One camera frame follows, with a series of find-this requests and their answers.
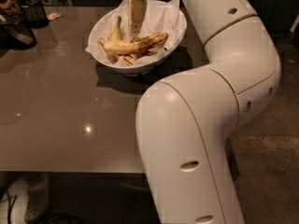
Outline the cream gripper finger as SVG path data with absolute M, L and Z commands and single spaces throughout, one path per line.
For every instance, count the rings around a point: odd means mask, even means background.
M 147 0 L 129 0 L 130 31 L 138 34 L 147 10 Z

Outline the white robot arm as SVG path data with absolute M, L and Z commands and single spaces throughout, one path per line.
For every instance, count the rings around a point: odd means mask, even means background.
M 245 224 L 228 136 L 273 99 L 278 52 L 247 0 L 182 0 L 209 63 L 149 87 L 136 137 L 161 224 Z

